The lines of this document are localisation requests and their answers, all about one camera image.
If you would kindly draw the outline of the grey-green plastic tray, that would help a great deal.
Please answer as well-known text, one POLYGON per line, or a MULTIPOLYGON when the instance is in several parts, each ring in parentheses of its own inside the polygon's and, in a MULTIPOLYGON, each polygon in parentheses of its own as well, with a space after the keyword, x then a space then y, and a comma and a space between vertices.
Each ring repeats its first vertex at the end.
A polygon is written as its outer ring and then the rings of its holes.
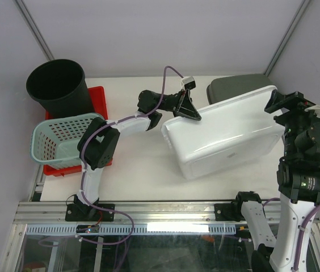
POLYGON ((217 78, 207 86, 208 103, 212 105, 271 85, 274 85, 274 83, 264 74, 244 74, 217 78))

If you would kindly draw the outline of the white plastic tub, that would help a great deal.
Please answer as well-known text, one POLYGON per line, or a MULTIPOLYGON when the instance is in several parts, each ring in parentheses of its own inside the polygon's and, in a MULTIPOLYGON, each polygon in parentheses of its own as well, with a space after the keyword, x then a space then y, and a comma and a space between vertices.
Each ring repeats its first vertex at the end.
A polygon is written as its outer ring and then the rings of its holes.
POLYGON ((280 110, 264 107, 274 85, 199 109, 200 121, 174 117, 161 126, 184 178, 196 179, 269 154, 283 135, 280 110))

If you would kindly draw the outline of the black plastic bucket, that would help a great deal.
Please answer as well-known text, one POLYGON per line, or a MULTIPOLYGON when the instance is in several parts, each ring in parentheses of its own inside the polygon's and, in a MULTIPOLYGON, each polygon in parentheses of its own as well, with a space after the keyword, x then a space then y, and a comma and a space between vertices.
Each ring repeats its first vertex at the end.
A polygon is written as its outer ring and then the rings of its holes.
POLYGON ((35 68, 27 78, 26 90, 53 118, 95 111, 85 72, 70 59, 55 59, 35 68))

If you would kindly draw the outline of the light blue perforated basket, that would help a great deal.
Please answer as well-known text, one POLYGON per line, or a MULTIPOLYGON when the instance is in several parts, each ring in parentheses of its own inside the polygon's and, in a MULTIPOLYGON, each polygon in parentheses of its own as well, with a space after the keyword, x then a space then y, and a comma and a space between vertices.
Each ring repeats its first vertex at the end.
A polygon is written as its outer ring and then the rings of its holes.
POLYGON ((86 113, 39 123, 31 136, 31 158, 38 164, 54 169, 79 166, 81 160, 77 145, 91 121, 97 117, 103 116, 86 113))

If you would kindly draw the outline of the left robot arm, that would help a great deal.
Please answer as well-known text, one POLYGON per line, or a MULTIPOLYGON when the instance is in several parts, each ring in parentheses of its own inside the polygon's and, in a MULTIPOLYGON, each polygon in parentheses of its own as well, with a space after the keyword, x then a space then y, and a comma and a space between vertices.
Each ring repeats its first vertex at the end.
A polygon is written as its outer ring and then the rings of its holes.
POLYGON ((91 220, 97 214, 95 202, 99 200, 103 168, 112 160, 120 138, 156 127, 162 118, 158 110, 172 112, 175 117, 201 120, 190 97, 190 90, 193 88, 191 85, 182 87, 179 92, 171 95, 144 90, 138 96, 138 111, 134 115, 117 121, 101 117, 91 121, 77 146, 82 177, 74 203, 78 205, 77 213, 83 219, 91 220))

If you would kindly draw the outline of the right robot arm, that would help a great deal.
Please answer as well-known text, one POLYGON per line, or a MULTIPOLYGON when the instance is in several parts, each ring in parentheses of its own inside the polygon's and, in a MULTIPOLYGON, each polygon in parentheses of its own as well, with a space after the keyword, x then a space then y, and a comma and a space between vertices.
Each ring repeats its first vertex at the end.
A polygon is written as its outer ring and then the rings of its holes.
POLYGON ((300 92, 283 95, 272 91, 267 113, 278 110, 277 124, 284 127, 284 155, 277 170, 280 222, 273 234, 264 204, 254 192, 239 192, 232 212, 245 219, 254 251, 253 271, 305 271, 310 228, 320 210, 320 105, 300 92))

